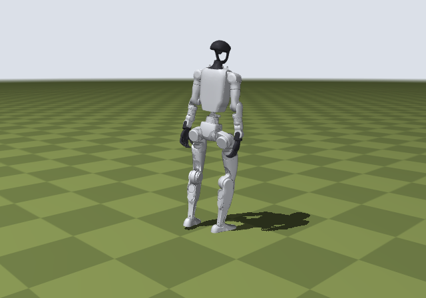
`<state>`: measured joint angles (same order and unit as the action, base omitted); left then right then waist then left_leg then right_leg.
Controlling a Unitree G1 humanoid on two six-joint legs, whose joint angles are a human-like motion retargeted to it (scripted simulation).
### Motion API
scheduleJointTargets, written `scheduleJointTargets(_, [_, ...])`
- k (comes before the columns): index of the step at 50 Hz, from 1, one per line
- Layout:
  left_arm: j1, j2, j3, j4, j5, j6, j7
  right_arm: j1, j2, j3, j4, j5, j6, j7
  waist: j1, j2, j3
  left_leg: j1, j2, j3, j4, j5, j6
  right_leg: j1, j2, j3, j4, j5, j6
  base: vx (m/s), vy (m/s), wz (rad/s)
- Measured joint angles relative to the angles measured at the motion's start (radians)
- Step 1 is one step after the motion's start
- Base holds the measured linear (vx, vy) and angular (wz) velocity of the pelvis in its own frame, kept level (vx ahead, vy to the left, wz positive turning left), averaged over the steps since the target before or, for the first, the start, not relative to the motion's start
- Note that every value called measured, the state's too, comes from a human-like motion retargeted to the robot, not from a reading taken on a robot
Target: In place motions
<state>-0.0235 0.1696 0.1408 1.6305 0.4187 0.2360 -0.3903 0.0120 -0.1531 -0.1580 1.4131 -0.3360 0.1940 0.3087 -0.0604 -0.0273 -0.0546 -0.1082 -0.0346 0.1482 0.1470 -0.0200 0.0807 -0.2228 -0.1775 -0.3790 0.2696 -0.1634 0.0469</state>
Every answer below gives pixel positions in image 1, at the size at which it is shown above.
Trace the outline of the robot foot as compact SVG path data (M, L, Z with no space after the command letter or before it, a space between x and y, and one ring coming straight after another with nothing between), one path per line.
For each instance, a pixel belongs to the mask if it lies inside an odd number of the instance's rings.
M198 218L196 218L196 217L194 216L194 219L192 220L192 219L191 219L191 216L190 216L189 218L186 218L186 219L184 220L183 226L185 226L185 227L192 227L193 225L198 225L198 224L200 224L200 223L201 223L201 220L200 220L200 219L198 219Z
M233 224L224 223L223 227L219 227L218 224L215 224L215 225L212 226L212 228L211 228L212 233L219 233L219 232L222 232L222 231L229 231L229 230L232 230L232 229L236 229L236 225L233 225ZM223 222L222 222L222 224L223 224ZM220 224L220 226L221 226L221 224Z

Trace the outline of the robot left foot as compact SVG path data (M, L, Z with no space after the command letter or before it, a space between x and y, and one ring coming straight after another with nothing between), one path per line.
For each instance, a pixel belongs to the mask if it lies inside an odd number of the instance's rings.
M190 216L189 218L186 218L186 219L184 220L183 226L185 226L185 227L192 227L193 225L198 225L198 224L200 224L200 223L201 223L201 220L200 220L200 219L198 219L198 218L196 218L196 217L194 216L194 219L192 220L192 219L191 219L191 216Z

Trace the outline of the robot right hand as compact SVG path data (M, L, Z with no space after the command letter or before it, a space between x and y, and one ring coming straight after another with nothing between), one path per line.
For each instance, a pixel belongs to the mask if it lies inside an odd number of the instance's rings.
M239 132L235 133L234 139L235 139L235 143L233 145L233 149L232 149L232 151L229 155L226 155L226 157L228 157L228 158L232 158L232 157L236 156L237 152L240 148L240 141L242 141L242 138L240 138Z

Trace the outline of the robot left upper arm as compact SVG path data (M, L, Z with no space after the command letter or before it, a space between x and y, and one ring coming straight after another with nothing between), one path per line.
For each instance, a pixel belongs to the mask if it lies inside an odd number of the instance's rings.
M198 69L194 72L194 82L192 86L192 97L190 99L192 104L200 105L200 79L203 69Z

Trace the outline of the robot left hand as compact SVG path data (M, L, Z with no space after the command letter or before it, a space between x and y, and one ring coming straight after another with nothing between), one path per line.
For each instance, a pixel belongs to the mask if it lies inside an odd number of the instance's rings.
M184 124L183 124L183 131L182 131L182 133L181 133L181 135L180 135L180 143L183 145L183 146L185 146L186 148L191 148L189 145L188 145L188 140L190 141L190 143L191 144L193 144L193 142L191 141L191 139L189 139L189 130L191 130L191 127L189 128L189 127L186 127L186 125L187 125L187 121L184 121Z

